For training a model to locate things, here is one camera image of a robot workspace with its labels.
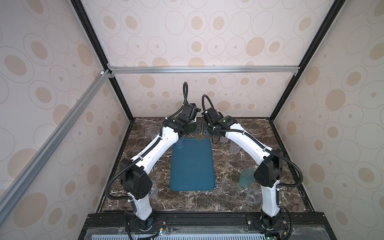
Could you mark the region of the yellow tall plastic glass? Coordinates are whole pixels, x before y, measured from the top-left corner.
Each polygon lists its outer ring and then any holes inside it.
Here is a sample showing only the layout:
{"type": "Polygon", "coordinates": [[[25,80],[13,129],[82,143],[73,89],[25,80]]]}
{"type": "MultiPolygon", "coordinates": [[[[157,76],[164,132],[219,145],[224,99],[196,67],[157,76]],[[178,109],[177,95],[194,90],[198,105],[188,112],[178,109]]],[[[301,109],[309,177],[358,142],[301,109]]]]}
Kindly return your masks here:
{"type": "Polygon", "coordinates": [[[194,133],[194,138],[197,141],[202,141],[202,140],[206,139],[206,136],[204,136],[202,133],[194,133]]]}

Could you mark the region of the blue tall plastic glass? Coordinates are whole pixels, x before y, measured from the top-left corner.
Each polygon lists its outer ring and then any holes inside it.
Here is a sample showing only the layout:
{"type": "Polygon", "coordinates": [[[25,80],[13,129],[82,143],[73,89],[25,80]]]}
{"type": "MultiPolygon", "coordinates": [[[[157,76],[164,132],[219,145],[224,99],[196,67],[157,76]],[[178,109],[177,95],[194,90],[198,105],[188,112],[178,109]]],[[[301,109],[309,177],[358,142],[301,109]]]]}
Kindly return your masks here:
{"type": "Polygon", "coordinates": [[[179,139],[179,140],[173,145],[173,147],[176,148],[176,149],[182,149],[184,146],[185,146],[185,138],[184,138],[184,137],[182,137],[181,139],[179,139]]]}

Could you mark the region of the green textured plastic glass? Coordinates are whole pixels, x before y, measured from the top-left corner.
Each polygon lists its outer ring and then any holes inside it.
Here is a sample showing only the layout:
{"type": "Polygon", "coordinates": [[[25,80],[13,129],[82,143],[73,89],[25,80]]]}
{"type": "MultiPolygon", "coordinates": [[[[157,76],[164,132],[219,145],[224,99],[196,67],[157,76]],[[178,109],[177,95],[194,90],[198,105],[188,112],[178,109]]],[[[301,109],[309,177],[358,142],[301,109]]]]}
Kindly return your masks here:
{"type": "Polygon", "coordinates": [[[254,173],[255,171],[252,169],[243,169],[239,177],[239,186],[242,188],[249,188],[256,181],[254,173]]]}

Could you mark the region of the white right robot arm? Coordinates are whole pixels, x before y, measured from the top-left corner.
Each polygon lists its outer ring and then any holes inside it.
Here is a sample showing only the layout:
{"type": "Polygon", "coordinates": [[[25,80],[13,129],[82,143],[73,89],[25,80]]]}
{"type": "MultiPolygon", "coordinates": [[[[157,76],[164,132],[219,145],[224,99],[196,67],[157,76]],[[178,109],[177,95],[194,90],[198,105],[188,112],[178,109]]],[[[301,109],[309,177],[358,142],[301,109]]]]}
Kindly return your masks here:
{"type": "Polygon", "coordinates": [[[223,117],[213,107],[204,110],[202,116],[210,131],[233,141],[255,160],[258,168],[254,178],[262,190],[262,213],[269,218],[276,217],[280,213],[278,190],[283,163],[280,155],[254,138],[231,116],[223,117]]]}

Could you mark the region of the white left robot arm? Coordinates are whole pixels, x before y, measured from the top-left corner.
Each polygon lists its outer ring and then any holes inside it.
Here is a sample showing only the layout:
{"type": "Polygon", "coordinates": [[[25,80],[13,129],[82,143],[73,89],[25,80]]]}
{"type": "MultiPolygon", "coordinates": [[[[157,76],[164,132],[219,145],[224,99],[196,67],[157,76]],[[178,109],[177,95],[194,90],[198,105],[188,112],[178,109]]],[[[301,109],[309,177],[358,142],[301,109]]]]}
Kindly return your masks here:
{"type": "Polygon", "coordinates": [[[137,219],[151,218],[149,193],[153,182],[149,173],[160,157],[181,137],[196,129],[196,117],[200,112],[196,104],[183,104],[177,117],[167,117],[160,125],[159,134],[140,153],[134,156],[120,175],[123,189],[128,193],[137,219]]]}

